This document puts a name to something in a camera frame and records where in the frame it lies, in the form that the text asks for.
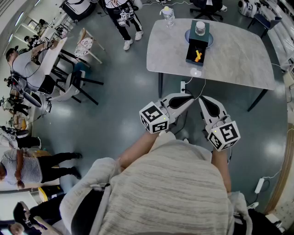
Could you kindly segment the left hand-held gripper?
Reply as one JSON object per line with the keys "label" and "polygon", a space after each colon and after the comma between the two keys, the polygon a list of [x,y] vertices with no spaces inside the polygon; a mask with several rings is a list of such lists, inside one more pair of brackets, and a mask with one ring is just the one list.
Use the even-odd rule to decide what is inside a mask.
{"label": "left hand-held gripper", "polygon": [[159,133],[167,130],[170,124],[176,121],[176,117],[182,114],[194,101],[192,95],[186,93],[172,93],[162,100],[150,102],[139,111],[141,123],[151,133]]}

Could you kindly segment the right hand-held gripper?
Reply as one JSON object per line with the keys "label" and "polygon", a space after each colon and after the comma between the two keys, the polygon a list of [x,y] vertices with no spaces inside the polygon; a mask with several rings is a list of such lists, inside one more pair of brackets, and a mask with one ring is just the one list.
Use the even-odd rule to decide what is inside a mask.
{"label": "right hand-held gripper", "polygon": [[[205,127],[203,134],[217,151],[225,150],[234,146],[241,138],[237,124],[231,120],[222,103],[209,96],[200,96],[199,104],[202,110],[202,119]],[[214,125],[209,127],[205,119],[211,119],[214,116],[224,115]]]}

